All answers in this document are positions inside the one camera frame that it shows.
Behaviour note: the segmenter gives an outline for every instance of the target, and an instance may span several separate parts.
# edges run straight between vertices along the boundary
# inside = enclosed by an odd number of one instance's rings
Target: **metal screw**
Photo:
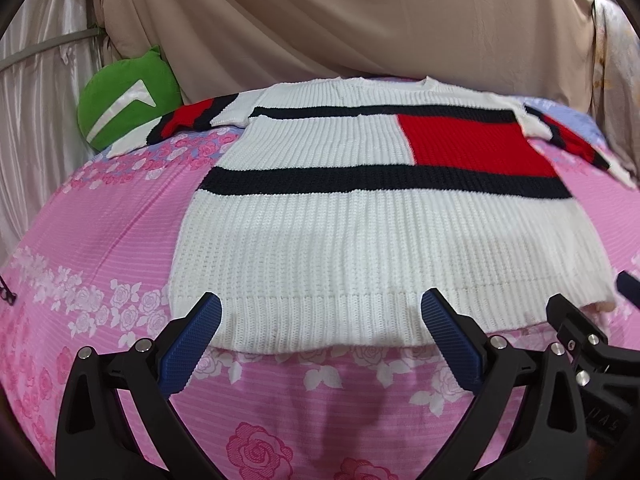
[[[589,373],[585,370],[580,370],[576,375],[575,375],[575,380],[577,381],[577,383],[580,386],[586,386],[587,384],[589,384],[589,381],[591,381],[591,376],[589,375]]]
[[[507,348],[507,340],[501,335],[494,335],[491,339],[489,339],[489,342],[491,343],[492,347],[497,348],[498,350]]]
[[[90,346],[83,346],[78,350],[78,357],[81,359],[87,359],[91,355],[92,351],[94,350]]]
[[[556,355],[564,355],[564,346],[560,343],[551,343],[551,351]]]
[[[152,344],[151,339],[139,339],[136,341],[136,350],[138,352],[148,352]]]

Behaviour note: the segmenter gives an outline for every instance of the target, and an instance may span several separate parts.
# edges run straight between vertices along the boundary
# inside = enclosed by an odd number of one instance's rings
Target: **pink bedspread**
[[[84,345],[98,352],[156,336],[168,321],[166,282],[193,190],[236,128],[181,134],[115,160],[99,155],[46,205],[2,274],[0,381],[25,433],[54,465],[66,377]],[[640,193],[535,142],[593,220],[614,266],[640,272]],[[600,322],[613,344],[640,349],[640,312],[620,298]],[[543,349],[546,326],[508,335]],[[433,348],[330,348],[294,355],[203,355],[172,402],[230,480],[414,480],[470,401]],[[148,459],[158,456],[124,400]],[[518,396],[483,463],[508,436]]]

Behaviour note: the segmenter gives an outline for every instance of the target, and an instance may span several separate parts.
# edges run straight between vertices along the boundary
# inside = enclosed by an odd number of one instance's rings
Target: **white knit sweater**
[[[544,321],[558,292],[613,299],[593,225],[523,137],[552,131],[517,101],[430,78],[231,99],[210,125],[246,130],[194,194],[170,277],[175,317],[205,291],[221,298],[215,346],[428,344],[432,286],[486,332]]]

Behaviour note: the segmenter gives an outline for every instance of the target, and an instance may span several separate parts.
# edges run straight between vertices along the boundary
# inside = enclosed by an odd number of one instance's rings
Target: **satin curtain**
[[[87,0],[25,0],[0,59],[87,28]],[[92,155],[76,120],[79,93],[100,69],[94,39],[36,54],[0,72],[0,267],[51,194]]]

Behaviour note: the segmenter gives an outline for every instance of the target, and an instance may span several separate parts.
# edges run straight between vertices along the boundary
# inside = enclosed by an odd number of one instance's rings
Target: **green pillow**
[[[181,105],[180,86],[154,46],[144,56],[117,61],[90,79],[80,94],[78,124],[87,142],[101,151]]]

